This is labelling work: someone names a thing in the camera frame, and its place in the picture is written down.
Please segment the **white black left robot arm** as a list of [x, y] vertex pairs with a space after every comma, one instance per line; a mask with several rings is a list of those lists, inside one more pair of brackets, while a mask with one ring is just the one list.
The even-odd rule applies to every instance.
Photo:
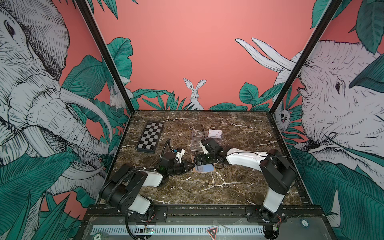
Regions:
[[174, 152], [160, 156], [154, 168], [135, 167], [124, 164], [104, 183], [100, 198], [108, 208], [116, 208], [127, 214], [136, 213], [150, 219], [154, 216], [153, 202], [140, 195], [143, 187], [161, 187], [169, 179], [190, 172], [196, 164], [180, 160]]

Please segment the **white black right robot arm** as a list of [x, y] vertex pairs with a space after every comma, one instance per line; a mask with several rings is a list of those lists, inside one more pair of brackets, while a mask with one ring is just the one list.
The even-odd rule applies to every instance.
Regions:
[[251, 152], [225, 147], [218, 153], [205, 151], [197, 154], [193, 160], [198, 167], [206, 164], [237, 165], [263, 173], [269, 189], [260, 207], [260, 216], [267, 223], [284, 221], [282, 202], [298, 178], [298, 172], [288, 157], [281, 155], [278, 150]]

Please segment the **white pink credit card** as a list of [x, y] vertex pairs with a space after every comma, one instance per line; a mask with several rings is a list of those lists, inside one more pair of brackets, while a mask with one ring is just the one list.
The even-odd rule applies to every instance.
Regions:
[[209, 129], [208, 136], [209, 136], [209, 138], [221, 139], [222, 138], [222, 131]]

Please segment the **clear acrylic organizer box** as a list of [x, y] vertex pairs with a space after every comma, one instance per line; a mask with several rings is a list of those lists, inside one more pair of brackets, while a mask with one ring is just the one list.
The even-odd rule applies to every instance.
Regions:
[[[198, 130], [193, 130], [192, 132], [192, 137], [191, 137], [191, 151], [195, 153], [203, 153], [202, 148], [200, 147], [200, 141], [205, 138], [209, 138], [208, 136], [209, 130], [206, 131], [198, 131]], [[222, 138], [221, 139], [215, 139], [216, 142], [221, 145], [223, 141], [223, 131], [222, 131]]]

